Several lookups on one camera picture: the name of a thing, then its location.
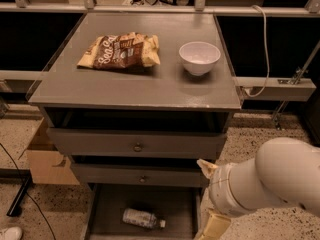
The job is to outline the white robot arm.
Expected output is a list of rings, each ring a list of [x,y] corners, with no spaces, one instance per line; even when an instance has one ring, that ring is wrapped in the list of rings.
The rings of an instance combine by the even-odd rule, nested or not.
[[[261,145],[254,158],[216,165],[197,161],[209,180],[194,240],[219,240],[233,218],[263,208],[299,207],[320,216],[320,148],[280,137]]]

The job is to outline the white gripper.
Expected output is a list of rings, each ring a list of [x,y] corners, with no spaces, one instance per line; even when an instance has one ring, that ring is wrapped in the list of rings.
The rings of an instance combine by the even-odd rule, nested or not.
[[[221,214],[211,208],[206,209],[201,215],[200,228],[194,240],[219,240],[231,224],[229,217],[241,217],[253,213],[253,210],[244,208],[232,193],[230,173],[235,163],[217,166],[206,160],[198,159],[197,164],[203,175],[210,179],[209,198]]]

